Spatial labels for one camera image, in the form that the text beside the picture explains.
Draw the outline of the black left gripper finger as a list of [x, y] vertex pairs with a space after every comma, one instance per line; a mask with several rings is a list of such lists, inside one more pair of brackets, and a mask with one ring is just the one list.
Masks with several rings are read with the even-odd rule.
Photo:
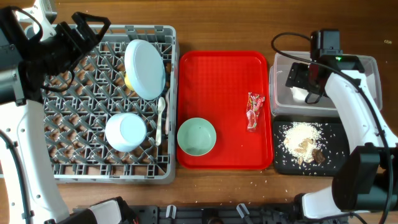
[[[90, 41], [93, 44], [98, 44], [111, 25], [111, 21], [107, 17], [93, 16], [82, 12], [75, 12], [72, 19], [77, 25], [78, 33], [84, 40]], [[90, 25], [100, 25], [102, 27], [98, 33], [95, 33]]]
[[77, 46], [84, 44], [84, 39], [76, 29], [72, 29], [66, 22], [59, 23], [60, 32], [71, 43]]

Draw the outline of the white napkin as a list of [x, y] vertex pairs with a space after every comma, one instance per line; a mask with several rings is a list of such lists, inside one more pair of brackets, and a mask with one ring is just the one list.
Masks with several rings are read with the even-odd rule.
[[306, 97], [308, 96], [309, 92], [307, 90], [297, 88], [297, 87], [292, 87], [290, 89], [292, 93], [292, 98], [295, 102], [297, 103], [304, 103]]

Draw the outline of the red snack wrapper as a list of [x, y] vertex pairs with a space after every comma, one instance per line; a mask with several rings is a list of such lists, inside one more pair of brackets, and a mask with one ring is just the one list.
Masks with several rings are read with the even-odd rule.
[[254, 132], [257, 127], [259, 113], [265, 102], [265, 96], [257, 93], [248, 93], [248, 103], [246, 106], [246, 118], [248, 121], [247, 130]]

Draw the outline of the yellow plastic cup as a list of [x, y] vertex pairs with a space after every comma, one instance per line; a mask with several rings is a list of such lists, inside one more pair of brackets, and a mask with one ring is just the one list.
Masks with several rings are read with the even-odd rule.
[[128, 77], [127, 73], [124, 74], [124, 82], [125, 82], [125, 85], [126, 85], [131, 91], [134, 91], [134, 88], [132, 87], [131, 82], [129, 81], [129, 77]]

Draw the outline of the light blue plate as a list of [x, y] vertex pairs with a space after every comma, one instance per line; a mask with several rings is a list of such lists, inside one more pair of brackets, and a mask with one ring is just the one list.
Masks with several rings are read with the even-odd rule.
[[124, 54], [124, 66], [138, 96], [148, 101], [160, 96], [165, 87], [165, 66], [150, 42], [132, 40]]

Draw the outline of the light blue bowl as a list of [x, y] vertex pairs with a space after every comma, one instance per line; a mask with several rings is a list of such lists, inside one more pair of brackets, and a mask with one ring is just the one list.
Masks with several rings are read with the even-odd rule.
[[105, 127], [109, 145], [120, 152], [130, 152], [146, 138], [144, 120], [134, 113], [118, 113], [110, 117]]

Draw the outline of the green bowl with food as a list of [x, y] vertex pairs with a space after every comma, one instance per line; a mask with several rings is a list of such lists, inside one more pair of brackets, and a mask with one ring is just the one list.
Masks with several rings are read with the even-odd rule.
[[217, 140], [213, 125], [203, 118], [190, 118], [178, 129], [177, 142], [189, 156], [204, 156], [215, 146]]

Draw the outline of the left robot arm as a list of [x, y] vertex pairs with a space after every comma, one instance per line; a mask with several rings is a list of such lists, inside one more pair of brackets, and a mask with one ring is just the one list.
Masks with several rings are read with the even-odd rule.
[[1, 168], [11, 223], [121, 223], [119, 200], [70, 213], [55, 182], [44, 136], [42, 91], [47, 77], [73, 72], [110, 27], [106, 17], [76, 12], [72, 29], [61, 22], [27, 37], [17, 15], [1, 9]]

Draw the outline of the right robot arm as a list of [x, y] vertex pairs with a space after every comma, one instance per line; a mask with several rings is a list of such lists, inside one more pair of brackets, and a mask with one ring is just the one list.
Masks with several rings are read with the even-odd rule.
[[286, 85], [331, 99], [349, 142], [350, 155], [332, 185], [299, 195], [307, 220], [320, 221], [354, 212], [382, 212], [381, 223], [397, 210], [397, 136], [384, 121], [355, 55], [340, 48], [335, 29], [312, 32], [310, 59], [294, 57]]

